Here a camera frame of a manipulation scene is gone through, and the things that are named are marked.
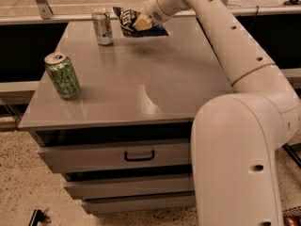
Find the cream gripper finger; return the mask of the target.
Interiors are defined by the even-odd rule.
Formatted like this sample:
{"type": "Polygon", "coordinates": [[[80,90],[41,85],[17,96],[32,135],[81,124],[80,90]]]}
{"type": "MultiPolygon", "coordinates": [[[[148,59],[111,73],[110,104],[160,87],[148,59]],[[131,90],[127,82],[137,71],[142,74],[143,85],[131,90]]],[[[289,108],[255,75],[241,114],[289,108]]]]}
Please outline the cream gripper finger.
{"type": "Polygon", "coordinates": [[[145,14],[140,14],[138,18],[133,23],[133,28],[136,31],[143,31],[151,29],[152,27],[152,20],[149,16],[145,14]]]}

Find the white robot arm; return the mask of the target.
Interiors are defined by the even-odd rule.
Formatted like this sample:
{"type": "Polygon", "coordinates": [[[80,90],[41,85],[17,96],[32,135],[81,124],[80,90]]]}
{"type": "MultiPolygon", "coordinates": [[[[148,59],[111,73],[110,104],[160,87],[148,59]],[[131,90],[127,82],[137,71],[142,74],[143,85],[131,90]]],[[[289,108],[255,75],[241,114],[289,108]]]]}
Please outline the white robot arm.
{"type": "Polygon", "coordinates": [[[300,125],[285,75],[221,0],[148,0],[142,17],[162,24],[192,9],[233,89],[194,118],[191,156],[199,226],[284,226],[276,151],[300,125]]]}

